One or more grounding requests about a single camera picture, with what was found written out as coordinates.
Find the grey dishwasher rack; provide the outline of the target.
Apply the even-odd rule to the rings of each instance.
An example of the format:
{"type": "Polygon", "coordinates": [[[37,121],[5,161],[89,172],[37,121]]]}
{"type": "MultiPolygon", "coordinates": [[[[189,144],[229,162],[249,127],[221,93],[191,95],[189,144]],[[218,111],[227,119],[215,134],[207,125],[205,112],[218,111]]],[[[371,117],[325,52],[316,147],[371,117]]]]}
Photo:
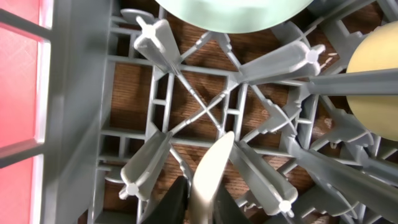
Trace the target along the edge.
{"type": "Polygon", "coordinates": [[[396,95],[397,70],[348,73],[368,34],[343,22],[374,1],[313,1],[244,34],[213,32],[157,1],[3,1],[1,22],[50,41],[40,223],[140,223],[224,134],[224,185],[271,223],[320,212],[397,222],[397,143],[332,96],[396,95]]]}

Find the yellow plastic cup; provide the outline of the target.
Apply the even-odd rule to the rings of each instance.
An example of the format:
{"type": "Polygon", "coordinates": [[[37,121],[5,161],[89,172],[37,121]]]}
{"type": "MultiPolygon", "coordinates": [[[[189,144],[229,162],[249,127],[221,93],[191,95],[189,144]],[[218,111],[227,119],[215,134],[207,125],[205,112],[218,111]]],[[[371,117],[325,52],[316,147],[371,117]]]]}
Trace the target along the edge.
{"type": "MultiPolygon", "coordinates": [[[[358,45],[349,61],[348,73],[371,72],[369,93],[381,81],[381,70],[397,68],[397,22],[377,27],[358,45]]],[[[365,128],[382,138],[397,141],[396,95],[348,95],[350,110],[365,128]]]]}

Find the red plastic tray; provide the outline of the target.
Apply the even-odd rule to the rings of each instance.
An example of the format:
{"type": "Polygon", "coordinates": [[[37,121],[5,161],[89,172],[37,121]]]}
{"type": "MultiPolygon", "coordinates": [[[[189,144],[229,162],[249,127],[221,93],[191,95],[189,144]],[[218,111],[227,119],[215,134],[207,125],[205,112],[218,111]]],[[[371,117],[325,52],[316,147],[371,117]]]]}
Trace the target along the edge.
{"type": "Polygon", "coordinates": [[[1,22],[1,223],[40,223],[50,51],[1,22]]]}

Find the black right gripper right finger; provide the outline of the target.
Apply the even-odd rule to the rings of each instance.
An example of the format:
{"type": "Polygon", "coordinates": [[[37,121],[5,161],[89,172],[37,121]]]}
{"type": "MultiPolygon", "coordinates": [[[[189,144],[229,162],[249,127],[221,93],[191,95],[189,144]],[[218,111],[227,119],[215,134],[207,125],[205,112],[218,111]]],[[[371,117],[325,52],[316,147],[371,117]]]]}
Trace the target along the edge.
{"type": "Polygon", "coordinates": [[[214,224],[251,224],[223,184],[218,188],[213,208],[214,224]]]}

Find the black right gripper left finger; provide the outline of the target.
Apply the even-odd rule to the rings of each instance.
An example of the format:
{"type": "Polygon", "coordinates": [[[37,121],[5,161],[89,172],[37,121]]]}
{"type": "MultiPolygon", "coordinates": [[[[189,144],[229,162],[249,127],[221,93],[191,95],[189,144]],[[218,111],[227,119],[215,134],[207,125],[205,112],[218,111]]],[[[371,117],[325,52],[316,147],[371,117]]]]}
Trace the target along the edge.
{"type": "Polygon", "coordinates": [[[184,224],[188,204],[188,180],[178,176],[159,204],[142,224],[184,224]]]}

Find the white plastic spoon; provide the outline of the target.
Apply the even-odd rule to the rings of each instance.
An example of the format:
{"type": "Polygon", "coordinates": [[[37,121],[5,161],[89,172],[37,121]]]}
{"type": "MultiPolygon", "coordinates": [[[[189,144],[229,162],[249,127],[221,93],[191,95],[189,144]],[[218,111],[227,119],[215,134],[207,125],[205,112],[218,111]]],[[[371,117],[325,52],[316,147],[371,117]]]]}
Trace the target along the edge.
{"type": "Polygon", "coordinates": [[[188,203],[192,224],[211,223],[213,204],[234,144],[234,132],[219,138],[205,153],[192,179],[188,203]]]}

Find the mint green bowl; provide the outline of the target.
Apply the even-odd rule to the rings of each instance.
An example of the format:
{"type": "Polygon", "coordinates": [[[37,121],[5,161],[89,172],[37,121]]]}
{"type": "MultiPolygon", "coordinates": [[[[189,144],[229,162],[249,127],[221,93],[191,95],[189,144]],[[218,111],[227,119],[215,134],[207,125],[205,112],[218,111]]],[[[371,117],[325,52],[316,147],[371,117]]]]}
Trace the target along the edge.
{"type": "Polygon", "coordinates": [[[175,17],[213,32],[244,34],[283,23],[313,0],[157,0],[175,17]]]}

